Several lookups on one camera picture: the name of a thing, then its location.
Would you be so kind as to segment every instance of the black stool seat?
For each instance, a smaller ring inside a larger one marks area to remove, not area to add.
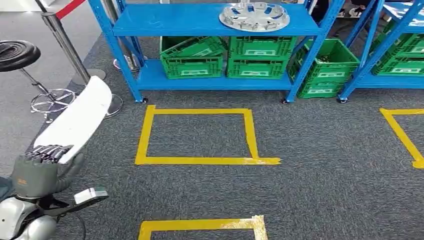
[[[38,47],[30,42],[0,41],[0,72],[25,68],[37,61],[40,56]]]

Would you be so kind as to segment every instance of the white board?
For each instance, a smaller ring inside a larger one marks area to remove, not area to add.
[[[112,101],[108,85],[92,76],[82,93],[35,140],[34,147],[61,145],[73,147],[59,163],[66,164],[99,127]]]

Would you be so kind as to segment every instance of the red barrier rope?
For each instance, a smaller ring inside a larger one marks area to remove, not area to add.
[[[62,8],[60,11],[56,13],[56,16],[58,19],[62,19],[66,15],[68,15],[70,12],[72,12],[74,9],[76,9],[79,5],[81,5],[85,0],[73,0],[68,5],[66,5],[64,8]]]

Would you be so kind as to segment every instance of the green plastic crate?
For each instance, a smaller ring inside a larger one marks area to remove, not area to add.
[[[375,64],[371,72],[384,76],[422,76],[424,77],[423,57],[392,57],[384,55]]]
[[[295,36],[231,36],[228,55],[235,59],[289,59]]]
[[[291,79],[294,79],[296,74],[301,69],[301,64],[299,62],[302,62],[302,61],[295,60],[293,62],[293,65],[291,65],[287,69],[287,73]],[[344,71],[334,71],[334,72],[309,71],[304,81],[308,83],[327,83],[327,82],[344,83],[350,77],[351,73],[348,74],[347,78],[346,78],[346,75],[347,74]]]
[[[282,79],[288,61],[229,58],[226,75],[229,78]]]
[[[171,57],[209,57],[218,56],[226,51],[225,42],[218,36],[198,36],[173,45],[168,37],[162,37],[161,53],[164,58]]]
[[[372,42],[369,52],[372,54],[374,50],[386,38],[386,34],[381,33]],[[404,33],[397,39],[385,54],[393,57],[424,57],[424,34]]]
[[[220,77],[223,72],[223,57],[161,57],[163,68],[169,79],[194,79]]]
[[[297,92],[297,97],[300,99],[334,98],[343,85],[338,82],[303,83]]]
[[[162,36],[162,43],[165,44],[165,46],[162,47],[163,49],[169,49],[191,38],[192,36]]]
[[[309,51],[312,40],[309,40],[295,55],[294,64],[289,68],[289,75],[296,74],[303,63],[305,54]],[[328,61],[320,58],[327,56]],[[316,55],[305,81],[308,83],[346,82],[358,67],[359,59],[340,41],[326,39]]]

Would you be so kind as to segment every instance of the yellow floor marking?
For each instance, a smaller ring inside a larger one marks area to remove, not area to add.
[[[154,231],[253,229],[255,240],[268,240],[263,215],[252,218],[143,221],[138,240],[150,240]]]
[[[252,158],[258,159],[259,153],[258,153],[258,147],[256,143],[255,126],[253,123],[252,110],[246,109],[243,112],[243,116],[244,116],[244,128],[246,131],[247,145],[249,146],[250,154]]]
[[[154,114],[244,114],[246,108],[155,109]]]
[[[152,132],[155,115],[185,115],[185,114],[243,114],[247,146],[251,157],[167,157],[147,156],[149,138]],[[156,109],[155,105],[147,106],[141,137],[138,143],[135,164],[204,164],[204,165],[277,165],[278,157],[259,157],[255,136],[255,126],[252,110],[247,108],[202,108],[202,109]]]
[[[138,164],[203,164],[203,165],[277,165],[278,157],[195,157],[148,156]]]
[[[141,164],[143,158],[147,155],[147,147],[149,145],[150,133],[152,132],[155,108],[155,105],[147,106],[143,121],[143,128],[141,129],[140,142],[138,143],[137,155],[135,156],[135,164]]]
[[[383,114],[384,118],[387,120],[390,127],[393,129],[394,133],[400,139],[400,141],[405,145],[406,149],[412,155],[415,161],[412,162],[412,166],[417,169],[424,169],[424,157],[417,149],[417,147],[413,144],[410,138],[407,136],[405,131],[393,117],[393,115],[416,115],[423,114],[424,109],[385,109],[380,108],[381,114]]]

